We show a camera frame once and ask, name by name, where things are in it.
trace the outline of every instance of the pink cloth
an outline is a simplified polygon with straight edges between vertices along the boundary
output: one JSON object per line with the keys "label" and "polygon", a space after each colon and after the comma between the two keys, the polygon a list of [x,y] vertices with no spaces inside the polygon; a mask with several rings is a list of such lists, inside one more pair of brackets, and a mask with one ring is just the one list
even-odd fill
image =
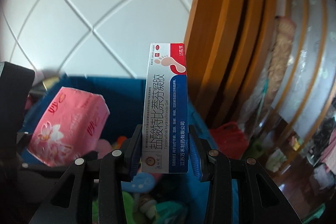
{"label": "pink cloth", "polygon": [[38,123],[28,151],[48,166],[69,165],[95,150],[109,115],[102,96],[62,87]]}
{"label": "pink cloth", "polygon": [[321,162],[324,162],[327,167],[336,174],[336,128],[331,133],[329,145],[321,155]]}
{"label": "pink cloth", "polygon": [[98,158],[102,159],[105,155],[112,152],[112,147],[107,140],[100,139],[95,149],[98,152]]}

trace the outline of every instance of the black device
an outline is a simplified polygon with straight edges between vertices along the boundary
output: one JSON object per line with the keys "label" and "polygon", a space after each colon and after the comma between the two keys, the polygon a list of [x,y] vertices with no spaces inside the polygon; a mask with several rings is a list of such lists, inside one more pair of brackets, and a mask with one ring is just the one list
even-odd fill
{"label": "black device", "polygon": [[[17,133],[23,123],[24,106],[34,80],[34,72],[10,63],[0,63],[0,137],[2,179],[15,185],[18,174],[36,173],[48,179],[58,179],[31,218],[31,224],[92,223],[93,181],[99,179],[99,224],[126,224],[121,181],[131,181],[137,173],[141,157],[142,125],[120,150],[97,160],[92,151],[75,160],[70,166],[47,167],[28,165],[20,153],[32,134]],[[191,160],[197,157],[199,181],[210,181],[204,223],[232,223],[232,179],[238,180],[240,223],[301,223],[297,214],[254,159],[228,159],[211,149],[208,142],[198,138],[189,126]]]}
{"label": "black device", "polygon": [[[229,159],[198,138],[193,126],[189,126],[189,133],[203,158],[201,181],[210,181],[205,224],[232,223],[232,179],[237,179],[239,186],[239,223],[301,223],[280,189],[254,158]],[[23,135],[19,139],[18,151],[29,143],[30,137],[31,134]],[[18,165],[19,172],[33,171],[47,178],[59,178],[30,224],[91,224],[94,179],[99,179],[99,224],[126,224],[121,181],[131,181],[136,174],[141,143],[142,125],[138,125],[133,137],[120,150],[102,159],[90,154],[69,167]]]}

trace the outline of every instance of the white tiled wall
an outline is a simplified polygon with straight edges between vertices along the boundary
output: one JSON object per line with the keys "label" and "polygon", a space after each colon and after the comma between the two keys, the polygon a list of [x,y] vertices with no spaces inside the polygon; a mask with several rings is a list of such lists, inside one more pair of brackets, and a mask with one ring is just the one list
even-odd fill
{"label": "white tiled wall", "polygon": [[144,78],[152,42],[181,42],[192,0],[0,0],[0,61]]}

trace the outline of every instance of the blue plastic item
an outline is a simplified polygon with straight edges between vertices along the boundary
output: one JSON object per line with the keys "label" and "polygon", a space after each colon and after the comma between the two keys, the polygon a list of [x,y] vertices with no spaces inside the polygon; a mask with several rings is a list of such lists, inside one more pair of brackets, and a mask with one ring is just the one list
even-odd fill
{"label": "blue plastic item", "polygon": [[[76,88],[101,94],[110,110],[101,138],[110,143],[116,142],[118,136],[130,138],[137,124],[142,124],[143,103],[146,81],[137,79],[120,79],[108,77],[81,77],[63,75],[48,94],[38,101],[27,113],[21,131],[33,133],[43,113],[62,87]],[[208,140],[212,148],[217,148],[205,123],[191,103],[188,104],[189,124],[195,126],[200,138]],[[22,153],[27,163],[41,163],[27,151]],[[194,176],[189,161],[189,171],[178,176],[178,189],[168,197],[170,200],[183,202],[189,207],[186,224],[201,224],[204,221],[209,183],[199,182]],[[235,180],[232,181],[233,222],[238,223],[238,190]]]}
{"label": "blue plastic item", "polygon": [[131,182],[121,182],[123,191],[129,193],[148,193],[155,186],[155,178],[150,173],[137,173]]}
{"label": "blue plastic item", "polygon": [[189,159],[191,162],[194,176],[198,179],[198,181],[201,181],[203,175],[201,171],[200,155],[198,153],[192,136],[189,136]]}

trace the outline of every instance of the blue storage box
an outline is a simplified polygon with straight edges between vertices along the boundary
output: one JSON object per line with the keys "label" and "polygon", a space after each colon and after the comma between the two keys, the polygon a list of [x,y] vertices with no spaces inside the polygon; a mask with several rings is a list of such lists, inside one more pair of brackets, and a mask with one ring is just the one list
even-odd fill
{"label": "blue storage box", "polygon": [[[101,138],[114,143],[118,136],[132,137],[135,127],[142,124],[143,103],[146,81],[138,79],[121,79],[108,77],[82,77],[63,75],[58,83],[39,100],[25,116],[22,131],[33,133],[43,113],[51,103],[59,89],[64,87],[85,90],[91,93],[101,94],[110,110],[110,116],[106,121]],[[199,137],[208,140],[212,148],[216,144],[211,135],[195,111],[191,103],[188,105],[189,124],[195,126]],[[28,163],[42,164],[26,150],[22,158]],[[189,172],[178,176],[179,188],[168,197],[185,203],[189,207],[187,224],[201,224],[208,200],[209,183],[199,182],[194,176],[189,162]],[[232,182],[233,190],[233,223],[238,223],[238,194],[236,181]]]}

